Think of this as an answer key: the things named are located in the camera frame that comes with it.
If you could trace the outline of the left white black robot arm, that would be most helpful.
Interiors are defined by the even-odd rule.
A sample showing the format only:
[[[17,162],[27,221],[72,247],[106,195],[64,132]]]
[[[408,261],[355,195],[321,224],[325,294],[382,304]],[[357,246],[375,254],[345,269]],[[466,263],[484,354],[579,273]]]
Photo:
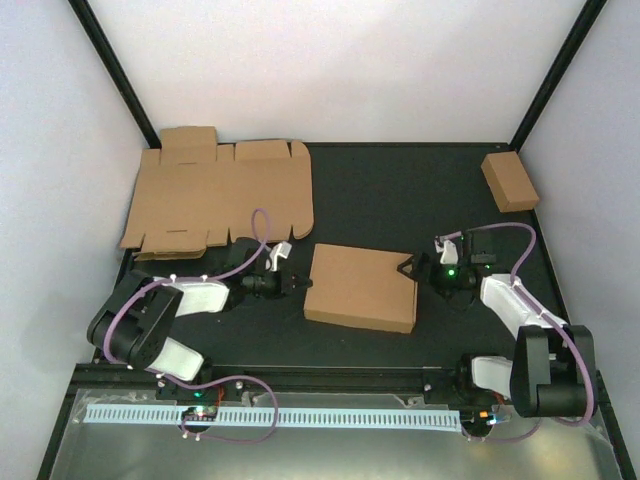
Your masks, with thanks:
[[[232,243],[222,271],[212,276],[150,276],[132,270],[94,316],[87,340],[106,359],[179,381],[193,399],[214,388],[205,356],[170,337],[174,321],[198,313],[228,312],[247,297],[275,300],[305,291],[313,281],[293,269],[292,245],[269,246],[253,238]]]

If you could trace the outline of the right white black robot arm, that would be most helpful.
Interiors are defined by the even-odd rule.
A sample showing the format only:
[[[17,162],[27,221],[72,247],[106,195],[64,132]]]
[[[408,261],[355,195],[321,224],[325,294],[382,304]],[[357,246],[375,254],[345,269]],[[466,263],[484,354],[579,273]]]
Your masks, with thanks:
[[[465,354],[454,379],[457,396],[479,402],[488,393],[511,402],[525,418],[555,418],[583,425],[597,409],[594,340],[590,330],[550,312],[527,290],[518,271],[536,245],[530,240],[515,264],[504,269],[493,249],[491,224],[438,236],[435,254],[418,252],[397,270],[428,285],[446,301],[465,293],[501,321],[515,340],[510,358]]]

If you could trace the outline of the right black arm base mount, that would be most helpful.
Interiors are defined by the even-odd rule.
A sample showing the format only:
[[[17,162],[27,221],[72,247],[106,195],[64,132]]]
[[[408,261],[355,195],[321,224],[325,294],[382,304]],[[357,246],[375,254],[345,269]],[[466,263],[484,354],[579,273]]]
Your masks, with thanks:
[[[472,381],[472,354],[463,354],[454,367],[425,368],[422,372],[423,396],[426,403],[446,404],[450,408],[489,407],[510,404],[498,392],[483,389]]]

